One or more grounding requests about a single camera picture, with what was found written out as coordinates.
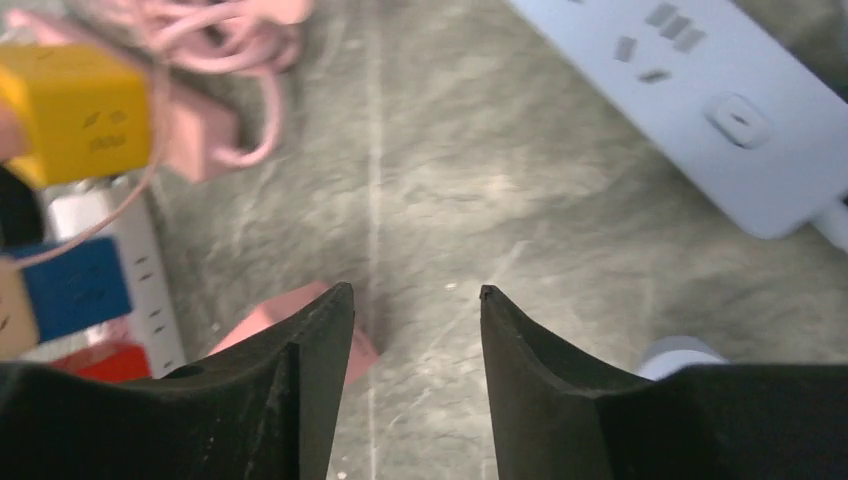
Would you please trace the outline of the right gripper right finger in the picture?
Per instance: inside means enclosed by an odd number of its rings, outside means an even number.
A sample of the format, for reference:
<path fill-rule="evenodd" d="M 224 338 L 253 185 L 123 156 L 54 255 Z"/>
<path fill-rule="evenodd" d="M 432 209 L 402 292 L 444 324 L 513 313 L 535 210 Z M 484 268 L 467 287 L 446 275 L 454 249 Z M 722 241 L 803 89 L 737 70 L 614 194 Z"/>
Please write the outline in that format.
<path fill-rule="evenodd" d="M 651 381 L 480 293 L 503 479 L 843 479 L 843 365 L 689 366 Z"/>

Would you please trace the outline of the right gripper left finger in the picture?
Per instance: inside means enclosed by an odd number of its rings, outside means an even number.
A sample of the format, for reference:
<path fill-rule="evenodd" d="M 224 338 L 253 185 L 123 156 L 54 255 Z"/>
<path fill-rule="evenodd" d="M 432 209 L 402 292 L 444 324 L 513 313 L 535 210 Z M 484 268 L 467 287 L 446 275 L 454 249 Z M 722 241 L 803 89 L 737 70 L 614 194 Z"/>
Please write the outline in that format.
<path fill-rule="evenodd" d="M 108 384 L 1 367 L 5 479 L 322 479 L 354 327 L 340 282 L 161 379 Z"/>

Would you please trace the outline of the red cube adapter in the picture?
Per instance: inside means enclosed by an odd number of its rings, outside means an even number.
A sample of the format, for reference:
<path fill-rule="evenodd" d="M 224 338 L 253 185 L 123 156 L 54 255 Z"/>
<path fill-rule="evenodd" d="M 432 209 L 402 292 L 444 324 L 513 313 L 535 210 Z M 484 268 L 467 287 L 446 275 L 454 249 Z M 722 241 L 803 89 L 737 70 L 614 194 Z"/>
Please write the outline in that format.
<path fill-rule="evenodd" d="M 85 347 L 51 361 L 50 365 L 67 373 L 107 383 L 152 376 L 144 349 L 124 340 L 106 340 Z"/>

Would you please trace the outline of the blue cube adapter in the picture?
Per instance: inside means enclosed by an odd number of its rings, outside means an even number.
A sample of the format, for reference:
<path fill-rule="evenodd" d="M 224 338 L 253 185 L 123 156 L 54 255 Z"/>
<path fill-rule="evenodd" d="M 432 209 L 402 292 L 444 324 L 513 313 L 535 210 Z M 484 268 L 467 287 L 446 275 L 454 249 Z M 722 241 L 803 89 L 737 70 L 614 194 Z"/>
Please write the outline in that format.
<path fill-rule="evenodd" d="M 132 311 L 118 246 L 110 236 L 89 239 L 21 275 L 42 342 Z"/>

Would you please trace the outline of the white power strip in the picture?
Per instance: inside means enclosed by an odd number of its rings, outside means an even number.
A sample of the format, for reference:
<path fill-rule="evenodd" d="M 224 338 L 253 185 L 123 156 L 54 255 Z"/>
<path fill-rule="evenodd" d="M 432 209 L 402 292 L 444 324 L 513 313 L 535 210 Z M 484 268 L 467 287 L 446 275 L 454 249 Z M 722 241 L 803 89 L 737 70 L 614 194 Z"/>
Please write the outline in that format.
<path fill-rule="evenodd" d="M 131 193 L 127 180 L 62 194 L 47 207 L 55 237 L 70 239 L 110 216 Z M 163 377 L 186 364 L 156 233 L 143 197 L 99 232 L 112 237 L 119 251 L 133 311 L 85 331 L 87 343 L 128 340 L 145 351 L 152 375 Z"/>

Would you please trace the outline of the wooden beige cube adapter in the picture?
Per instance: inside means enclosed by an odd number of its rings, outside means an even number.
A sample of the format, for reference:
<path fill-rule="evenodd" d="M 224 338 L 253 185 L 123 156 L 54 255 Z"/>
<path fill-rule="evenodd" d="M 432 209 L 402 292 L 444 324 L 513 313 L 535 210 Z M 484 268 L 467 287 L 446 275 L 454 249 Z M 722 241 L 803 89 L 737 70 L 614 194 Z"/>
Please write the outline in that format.
<path fill-rule="evenodd" d="M 33 349 L 39 329 L 25 282 L 9 257 L 1 257 L 1 360 Z"/>

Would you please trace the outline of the pink power strip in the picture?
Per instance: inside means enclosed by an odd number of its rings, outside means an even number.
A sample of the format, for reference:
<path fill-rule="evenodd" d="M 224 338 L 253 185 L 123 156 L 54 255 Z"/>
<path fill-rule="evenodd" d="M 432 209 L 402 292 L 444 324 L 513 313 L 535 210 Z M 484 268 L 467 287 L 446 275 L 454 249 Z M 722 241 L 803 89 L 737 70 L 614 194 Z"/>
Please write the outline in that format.
<path fill-rule="evenodd" d="M 154 64 L 119 47 L 74 20 L 32 10 L 13 8 L 4 15 L 8 27 L 24 27 L 43 45 L 80 43 L 95 46 L 151 76 Z M 170 81 L 169 151 L 165 164 L 192 183 L 224 174 L 231 168 L 214 157 L 224 147 L 235 147 L 239 120 L 223 103 L 185 85 Z"/>

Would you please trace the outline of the yellow cube adapter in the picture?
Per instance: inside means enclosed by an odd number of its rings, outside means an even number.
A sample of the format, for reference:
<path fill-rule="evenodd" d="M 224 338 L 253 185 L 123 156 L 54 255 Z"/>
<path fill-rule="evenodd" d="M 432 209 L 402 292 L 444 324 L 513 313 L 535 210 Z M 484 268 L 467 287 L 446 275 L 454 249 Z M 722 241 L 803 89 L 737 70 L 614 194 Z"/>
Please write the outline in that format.
<path fill-rule="evenodd" d="M 1 47 L 1 158 L 45 188 L 145 167 L 146 76 L 82 44 Z"/>

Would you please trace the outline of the light blue power strip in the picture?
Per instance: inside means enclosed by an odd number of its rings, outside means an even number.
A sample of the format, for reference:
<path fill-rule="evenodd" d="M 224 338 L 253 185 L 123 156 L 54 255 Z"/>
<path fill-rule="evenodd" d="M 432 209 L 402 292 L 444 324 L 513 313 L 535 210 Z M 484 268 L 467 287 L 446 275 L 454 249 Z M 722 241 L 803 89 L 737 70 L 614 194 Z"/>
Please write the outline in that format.
<path fill-rule="evenodd" d="M 730 1 L 515 10 L 739 228 L 847 245 L 847 105 Z"/>

